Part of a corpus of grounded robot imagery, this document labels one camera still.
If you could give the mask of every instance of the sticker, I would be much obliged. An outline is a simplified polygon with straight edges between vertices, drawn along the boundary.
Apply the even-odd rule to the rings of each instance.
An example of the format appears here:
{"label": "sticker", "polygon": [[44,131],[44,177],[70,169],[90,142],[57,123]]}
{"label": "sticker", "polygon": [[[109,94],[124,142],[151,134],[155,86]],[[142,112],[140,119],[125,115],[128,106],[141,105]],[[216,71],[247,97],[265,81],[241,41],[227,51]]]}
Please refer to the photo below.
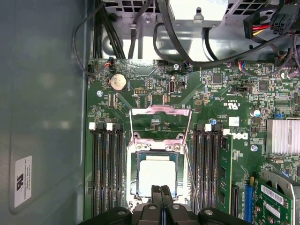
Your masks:
{"label": "sticker", "polygon": [[228,124],[230,127],[238,127],[240,125],[239,117],[229,117]]}
{"label": "sticker", "polygon": [[271,213],[273,213],[275,216],[277,216],[280,219],[280,212],[274,209],[269,204],[266,205],[267,210],[269,210]]}
{"label": "sticker", "polygon": [[15,162],[15,208],[31,198],[32,156]]}
{"label": "sticker", "polygon": [[268,189],[267,187],[265,187],[264,185],[262,185],[262,192],[265,193],[267,196],[271,197],[272,199],[274,199],[276,202],[278,202],[279,204],[284,204],[284,200],[283,197],[281,197],[280,195],[276,194],[274,191]]}

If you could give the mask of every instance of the capacitor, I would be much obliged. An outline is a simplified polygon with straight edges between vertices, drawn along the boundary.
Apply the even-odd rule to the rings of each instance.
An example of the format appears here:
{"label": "capacitor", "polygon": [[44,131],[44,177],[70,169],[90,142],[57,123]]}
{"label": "capacitor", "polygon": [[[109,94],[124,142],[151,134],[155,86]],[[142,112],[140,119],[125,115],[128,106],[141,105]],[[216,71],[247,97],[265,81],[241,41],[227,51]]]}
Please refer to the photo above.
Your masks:
{"label": "capacitor", "polygon": [[258,109],[252,110],[250,112],[250,116],[252,117],[260,117],[260,115],[261,115],[261,111],[259,111]]}
{"label": "capacitor", "polygon": [[213,118],[210,118],[209,123],[210,123],[211,125],[215,125],[215,124],[217,123],[217,120],[216,120],[216,119],[213,119]]}

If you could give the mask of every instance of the heatsink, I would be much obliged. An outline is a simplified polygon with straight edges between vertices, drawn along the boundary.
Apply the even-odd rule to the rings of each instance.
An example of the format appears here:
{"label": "heatsink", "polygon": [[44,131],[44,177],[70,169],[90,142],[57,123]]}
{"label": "heatsink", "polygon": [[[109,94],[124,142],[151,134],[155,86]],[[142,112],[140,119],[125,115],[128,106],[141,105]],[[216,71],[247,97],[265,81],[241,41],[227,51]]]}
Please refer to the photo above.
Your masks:
{"label": "heatsink", "polygon": [[266,153],[300,154],[300,120],[267,120]]}

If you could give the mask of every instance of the screw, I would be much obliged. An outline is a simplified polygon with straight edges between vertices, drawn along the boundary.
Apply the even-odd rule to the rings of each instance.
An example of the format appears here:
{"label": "screw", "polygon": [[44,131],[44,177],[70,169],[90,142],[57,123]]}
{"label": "screw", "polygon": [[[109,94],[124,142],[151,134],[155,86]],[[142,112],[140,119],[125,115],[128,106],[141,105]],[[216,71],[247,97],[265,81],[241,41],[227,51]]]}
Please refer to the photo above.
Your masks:
{"label": "screw", "polygon": [[179,205],[173,205],[172,208],[175,209],[175,210],[178,210],[178,209],[180,209],[180,206]]}
{"label": "screw", "polygon": [[180,146],[178,144],[175,144],[173,146],[174,151],[180,151]]}
{"label": "screw", "polygon": [[136,144],[135,149],[142,149],[142,144]]}
{"label": "screw", "polygon": [[173,68],[174,68],[174,70],[179,70],[179,64],[174,64]]}
{"label": "screw", "polygon": [[103,91],[101,91],[101,90],[97,91],[97,96],[102,97],[103,96]]}
{"label": "screw", "polygon": [[258,147],[257,145],[251,145],[251,151],[257,151]]}
{"label": "screw", "polygon": [[151,21],[150,16],[147,16],[147,17],[146,17],[146,23],[150,23],[150,21]]}
{"label": "screw", "polygon": [[214,214],[214,212],[211,211],[211,210],[205,210],[204,213],[205,213],[206,215],[209,215],[209,216],[211,216],[212,214]]}
{"label": "screw", "polygon": [[268,222],[269,222],[270,224],[273,224],[273,223],[274,223],[274,219],[273,219],[273,217],[271,217],[271,216],[268,216]]}
{"label": "screw", "polygon": [[261,208],[260,208],[258,205],[256,205],[256,206],[255,206],[255,211],[256,211],[256,212],[260,212],[260,211],[261,211]]}

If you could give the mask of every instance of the integrated circuit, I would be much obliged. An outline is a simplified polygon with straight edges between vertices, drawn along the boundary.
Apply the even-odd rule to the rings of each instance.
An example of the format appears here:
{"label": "integrated circuit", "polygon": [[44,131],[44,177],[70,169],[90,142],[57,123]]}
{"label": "integrated circuit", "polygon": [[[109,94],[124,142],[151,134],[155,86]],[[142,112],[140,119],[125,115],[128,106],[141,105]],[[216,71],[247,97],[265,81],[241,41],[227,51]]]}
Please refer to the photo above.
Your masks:
{"label": "integrated circuit", "polygon": [[259,91],[268,91],[269,81],[259,81],[258,82],[258,90]]}
{"label": "integrated circuit", "polygon": [[212,83],[222,83],[222,74],[213,74]]}

